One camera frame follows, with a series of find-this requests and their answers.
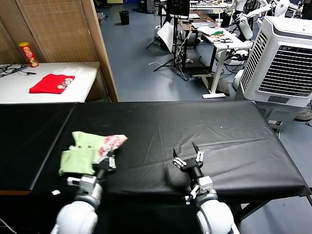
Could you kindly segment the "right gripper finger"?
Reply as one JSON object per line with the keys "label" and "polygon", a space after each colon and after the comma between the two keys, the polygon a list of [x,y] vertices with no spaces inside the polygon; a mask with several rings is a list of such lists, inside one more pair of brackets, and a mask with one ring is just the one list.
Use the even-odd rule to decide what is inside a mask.
{"label": "right gripper finger", "polygon": [[192,142],[193,148],[196,152],[196,161],[203,161],[204,151],[201,150],[194,142]]}
{"label": "right gripper finger", "polygon": [[177,168],[183,168],[187,165],[187,163],[185,161],[183,161],[182,159],[180,159],[177,156],[177,153],[175,151],[175,149],[173,148],[173,164],[177,167]]}

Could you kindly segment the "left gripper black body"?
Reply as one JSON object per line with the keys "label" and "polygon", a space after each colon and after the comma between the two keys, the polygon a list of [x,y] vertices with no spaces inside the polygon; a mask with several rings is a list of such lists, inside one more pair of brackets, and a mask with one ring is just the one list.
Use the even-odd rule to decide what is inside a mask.
{"label": "left gripper black body", "polygon": [[100,163],[94,164],[94,170],[96,174],[99,174],[100,172],[113,173],[116,170],[116,168],[115,169],[110,168],[108,158],[106,158],[102,160]]}

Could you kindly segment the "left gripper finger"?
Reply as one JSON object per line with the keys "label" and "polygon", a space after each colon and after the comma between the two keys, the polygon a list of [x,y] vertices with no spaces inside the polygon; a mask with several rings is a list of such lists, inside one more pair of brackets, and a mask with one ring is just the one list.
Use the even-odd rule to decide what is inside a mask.
{"label": "left gripper finger", "polygon": [[112,169],[116,168],[116,162],[115,162],[115,154],[113,151],[110,151],[108,154],[108,162],[109,162],[109,167]]}

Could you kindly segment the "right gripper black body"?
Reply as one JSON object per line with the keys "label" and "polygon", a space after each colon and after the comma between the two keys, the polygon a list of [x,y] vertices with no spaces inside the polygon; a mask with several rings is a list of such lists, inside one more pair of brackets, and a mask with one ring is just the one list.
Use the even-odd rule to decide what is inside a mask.
{"label": "right gripper black body", "polygon": [[200,169],[203,166],[203,162],[197,162],[195,157],[186,159],[184,162],[186,163],[186,165],[181,168],[182,171],[192,170],[193,168]]}

